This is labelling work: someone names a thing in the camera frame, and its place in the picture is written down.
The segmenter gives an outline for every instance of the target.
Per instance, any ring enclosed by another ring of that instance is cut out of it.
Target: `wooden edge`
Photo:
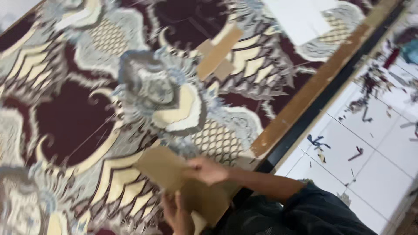
[[[334,53],[328,62],[299,90],[277,117],[265,128],[251,145],[256,157],[263,158],[275,144],[289,131],[297,119],[322,93],[339,71],[347,64],[374,30],[387,18],[401,0],[381,0],[371,14],[365,18],[344,44]]]
[[[11,28],[15,27],[18,23],[20,23],[26,16],[31,14],[33,11],[35,11],[42,3],[44,3],[46,0],[41,0],[38,4],[36,4],[34,7],[32,7],[26,14],[24,14],[22,17],[20,17],[16,22],[14,22],[12,25],[10,25],[4,32],[0,33],[0,38],[5,35]]]
[[[304,132],[298,137],[298,139],[293,143],[293,145],[287,150],[286,154],[280,159],[280,161],[274,166],[273,170],[271,171],[274,174],[287,160],[287,158],[291,155],[291,153],[299,146],[301,141],[309,134],[312,128],[317,124],[317,122],[322,118],[326,111],[329,109],[331,105],[339,98],[341,93],[347,88],[347,86],[354,80],[354,78],[358,75],[361,68],[367,63],[370,58],[373,58],[375,54],[379,51],[382,42],[386,40],[390,33],[392,33],[391,28],[395,26],[400,20],[402,20],[408,14],[408,8],[404,9],[399,17],[391,24],[389,30],[385,32],[385,34],[379,39],[370,53],[367,55],[367,59],[365,59],[356,70],[350,75],[347,81],[340,87],[340,89],[335,93],[335,95],[327,102],[327,104],[323,107],[322,111],[315,117],[315,119],[309,124],[309,126],[304,130]]]

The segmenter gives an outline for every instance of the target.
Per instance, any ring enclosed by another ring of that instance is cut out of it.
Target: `dark shirt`
[[[227,220],[224,235],[376,235],[332,193],[308,183],[286,202],[249,198]]]

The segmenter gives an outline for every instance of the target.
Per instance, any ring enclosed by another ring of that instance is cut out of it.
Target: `black strip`
[[[299,136],[320,113],[327,102],[336,94],[340,87],[348,80],[354,72],[354,66],[361,59],[363,55],[367,55],[374,46],[378,43],[380,38],[385,34],[390,25],[398,18],[402,10],[405,8],[403,1],[390,13],[388,18],[374,31],[370,38],[360,47],[354,54],[346,66],[337,74],[334,80],[325,88],[319,97],[312,103],[312,105],[304,112],[298,121],[290,128],[290,130],[283,136],[283,138],[276,144],[274,150],[269,154],[266,160],[256,169],[257,172],[270,173],[274,166],[285,155],[287,150],[295,143]],[[236,207],[240,207],[243,202],[251,196],[252,190],[241,189],[232,200]],[[219,231],[226,223],[227,218],[233,209],[229,208],[221,220],[218,222],[215,232]]]

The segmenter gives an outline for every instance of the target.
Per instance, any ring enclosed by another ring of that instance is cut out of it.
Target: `hand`
[[[164,193],[161,200],[163,202],[164,218],[175,235],[193,235],[194,223],[190,212],[184,207],[180,192],[177,191],[174,197]]]
[[[228,179],[229,172],[227,168],[205,157],[194,158],[187,161],[187,164],[191,169],[185,171],[185,174],[209,186]]]

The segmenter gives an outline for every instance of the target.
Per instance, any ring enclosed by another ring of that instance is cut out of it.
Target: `forearm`
[[[302,189],[305,184],[294,179],[246,171],[241,168],[228,168],[228,181],[234,181],[242,187],[249,188],[285,204],[286,200]]]

